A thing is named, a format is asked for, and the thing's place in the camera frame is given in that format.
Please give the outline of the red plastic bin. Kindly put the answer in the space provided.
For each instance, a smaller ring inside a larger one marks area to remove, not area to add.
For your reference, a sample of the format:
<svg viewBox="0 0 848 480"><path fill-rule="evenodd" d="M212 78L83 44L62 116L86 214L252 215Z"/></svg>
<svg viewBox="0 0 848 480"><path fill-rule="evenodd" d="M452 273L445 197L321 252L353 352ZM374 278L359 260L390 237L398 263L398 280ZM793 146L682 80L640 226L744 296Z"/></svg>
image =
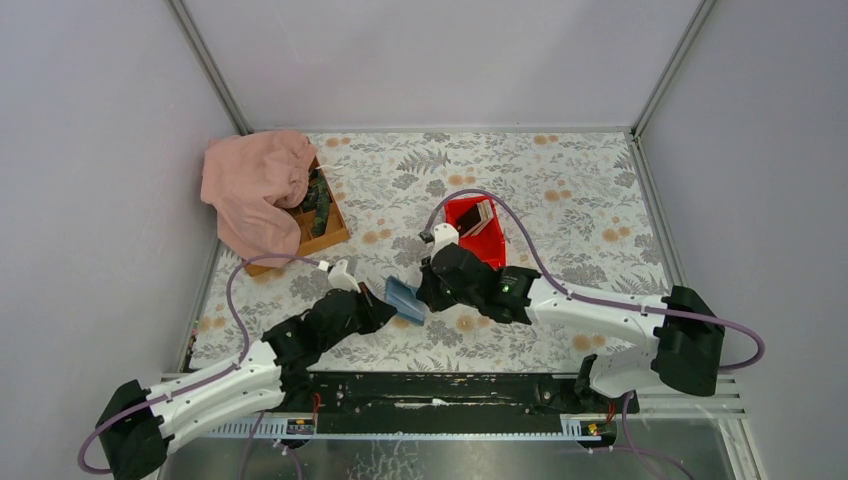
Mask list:
<svg viewBox="0 0 848 480"><path fill-rule="evenodd" d="M469 238L459 237L459 245L470 250L480 260L493 268L504 267L506 265L505 237L498 219L496 206L490 197L473 196L448 201L444 207L446 222L456 228L457 218L484 198L492 202L495 219L479 235Z"/></svg>

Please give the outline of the blue card holder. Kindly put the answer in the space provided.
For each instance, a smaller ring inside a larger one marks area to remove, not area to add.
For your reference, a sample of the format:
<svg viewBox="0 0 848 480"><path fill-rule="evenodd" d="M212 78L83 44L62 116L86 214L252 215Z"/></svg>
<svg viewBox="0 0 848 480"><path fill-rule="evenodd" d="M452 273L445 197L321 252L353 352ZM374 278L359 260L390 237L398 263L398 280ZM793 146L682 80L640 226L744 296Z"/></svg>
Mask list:
<svg viewBox="0 0 848 480"><path fill-rule="evenodd" d="M417 288L395 276L389 276L385 281L385 299L395 307L397 315L414 325L425 324L428 307L417 298Z"/></svg>

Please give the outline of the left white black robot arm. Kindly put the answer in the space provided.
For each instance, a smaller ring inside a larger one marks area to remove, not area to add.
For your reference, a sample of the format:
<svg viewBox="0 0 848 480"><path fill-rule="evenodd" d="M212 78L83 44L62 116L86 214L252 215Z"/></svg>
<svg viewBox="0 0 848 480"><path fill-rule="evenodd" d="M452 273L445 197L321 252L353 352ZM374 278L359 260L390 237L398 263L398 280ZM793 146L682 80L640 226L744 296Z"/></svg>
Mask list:
<svg viewBox="0 0 848 480"><path fill-rule="evenodd" d="M107 466L93 474L143 479L169 455L210 430L281 406L308 388L307 370L347 337L384 327L397 313L368 290L334 289L304 312L267 330L244 356L144 388L120 385L95 424Z"/></svg>

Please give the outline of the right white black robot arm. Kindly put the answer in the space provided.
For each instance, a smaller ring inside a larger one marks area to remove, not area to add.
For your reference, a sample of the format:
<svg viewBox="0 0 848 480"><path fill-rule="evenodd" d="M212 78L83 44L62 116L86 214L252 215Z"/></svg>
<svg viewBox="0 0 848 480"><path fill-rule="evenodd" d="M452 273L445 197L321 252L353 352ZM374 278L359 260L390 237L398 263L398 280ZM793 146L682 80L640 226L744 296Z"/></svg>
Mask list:
<svg viewBox="0 0 848 480"><path fill-rule="evenodd" d="M575 385L606 398L665 385L696 397L714 395L725 336L692 290L676 286L667 296L630 297L561 286L534 269L495 269L455 243L424 258L417 297L430 311L455 305L503 324L566 325L630 343L614 354L587 356Z"/></svg>

